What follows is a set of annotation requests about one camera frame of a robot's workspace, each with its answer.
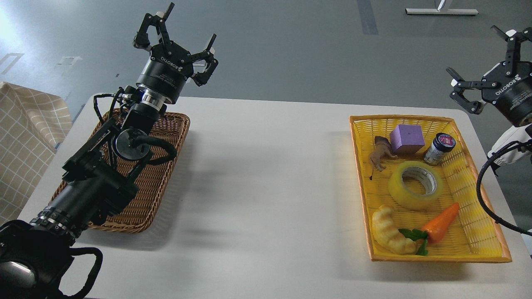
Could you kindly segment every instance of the gray floor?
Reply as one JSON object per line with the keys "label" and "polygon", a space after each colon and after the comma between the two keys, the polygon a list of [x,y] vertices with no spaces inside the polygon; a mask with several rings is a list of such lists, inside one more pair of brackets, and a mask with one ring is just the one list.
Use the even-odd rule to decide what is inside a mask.
{"label": "gray floor", "polygon": [[[131,46],[153,1],[0,3],[0,81],[62,96],[76,115],[95,93],[134,85],[148,53]],[[434,1],[176,1],[170,38],[201,51],[213,33],[220,61],[201,88],[182,96],[460,109],[449,97],[453,67],[479,80],[504,59],[505,42],[490,30],[532,26],[532,1],[454,1],[477,16],[406,15]],[[155,41],[155,31],[149,32]],[[15,64],[9,66],[17,57]],[[532,44],[521,57],[532,60]],[[466,93],[478,99],[480,92]],[[471,121],[486,151],[509,126],[494,107]],[[499,170],[517,223],[532,228],[530,161]]]}

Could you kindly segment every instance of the jar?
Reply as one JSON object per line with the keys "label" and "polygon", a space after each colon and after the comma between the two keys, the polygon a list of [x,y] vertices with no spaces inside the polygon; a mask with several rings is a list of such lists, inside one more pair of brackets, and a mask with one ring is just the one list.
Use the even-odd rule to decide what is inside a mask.
{"label": "jar", "polygon": [[436,166],[453,150],[455,145],[456,140],[451,135],[440,132],[436,134],[423,160],[429,165]]}

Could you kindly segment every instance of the checkered cloth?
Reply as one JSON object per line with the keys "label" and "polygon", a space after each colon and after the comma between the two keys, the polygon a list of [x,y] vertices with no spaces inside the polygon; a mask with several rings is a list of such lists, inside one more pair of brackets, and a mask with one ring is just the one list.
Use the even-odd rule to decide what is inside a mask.
{"label": "checkered cloth", "polygon": [[18,217],[71,127],[63,99],[0,82],[0,225]]}

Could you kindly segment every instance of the clear packing tape roll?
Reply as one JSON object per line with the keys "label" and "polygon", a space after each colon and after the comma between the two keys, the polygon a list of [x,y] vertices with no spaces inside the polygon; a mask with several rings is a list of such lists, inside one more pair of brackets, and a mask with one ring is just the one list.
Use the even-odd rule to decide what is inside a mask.
{"label": "clear packing tape roll", "polygon": [[[412,191],[405,179],[417,180],[425,188],[424,194]],[[431,167],[419,161],[401,163],[394,171],[388,182],[388,189],[392,198],[402,207],[421,211],[430,206],[442,194],[443,181]]]}

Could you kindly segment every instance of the wicker basket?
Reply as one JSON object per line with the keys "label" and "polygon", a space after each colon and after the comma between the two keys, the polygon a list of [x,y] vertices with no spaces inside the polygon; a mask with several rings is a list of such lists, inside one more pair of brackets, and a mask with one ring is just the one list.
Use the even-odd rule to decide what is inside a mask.
{"label": "wicker basket", "polygon": [[[482,209],[476,196],[478,172],[466,144],[453,119],[424,117],[419,115],[365,115],[350,117],[356,167],[364,213],[368,249],[373,261],[409,262],[511,262],[510,251],[501,228]],[[383,172],[375,171],[369,180],[372,165],[369,154],[374,149],[375,136],[389,138],[398,124],[417,124],[422,127],[425,146],[412,155],[400,155],[396,159],[384,158]],[[445,156],[441,165],[433,167],[443,178],[443,193],[426,210],[415,212],[398,205],[388,192],[388,180],[399,164],[405,161],[423,161],[423,154],[438,132],[456,139],[456,146]],[[419,182],[407,182],[415,192],[424,193]],[[483,198],[491,208],[484,188]],[[399,228],[421,228],[454,202],[460,204],[459,215],[451,224],[445,238],[437,244],[429,244],[428,256],[398,255],[383,248],[371,234],[371,216],[382,204],[395,210],[394,223]]]}
{"label": "wicker basket", "polygon": [[[113,112],[117,124],[122,124],[124,117],[120,115],[120,110],[115,109]],[[96,126],[93,134],[100,128],[100,124]],[[150,136],[164,139],[171,143],[176,149],[177,154],[181,151],[183,141],[188,133],[190,126],[190,119],[188,116],[181,113],[167,112],[164,117],[160,118],[152,128]],[[104,145],[102,149],[105,152],[105,160],[109,162],[107,156],[107,146]],[[166,155],[166,152],[159,147],[152,147],[154,155],[152,160]],[[135,184],[139,187],[137,196],[129,203],[129,205],[122,211],[122,213],[113,217],[107,217],[107,220],[101,226],[89,224],[89,228],[105,230],[105,231],[119,231],[119,232],[141,232],[147,229],[153,221],[164,190],[168,184],[168,180],[172,175],[172,171],[177,162],[177,156],[174,160],[162,165],[147,165],[135,180]],[[136,164],[136,162],[125,161],[118,158],[117,170],[122,175],[126,175],[129,170]],[[63,181],[54,193],[52,200],[67,186]]]}

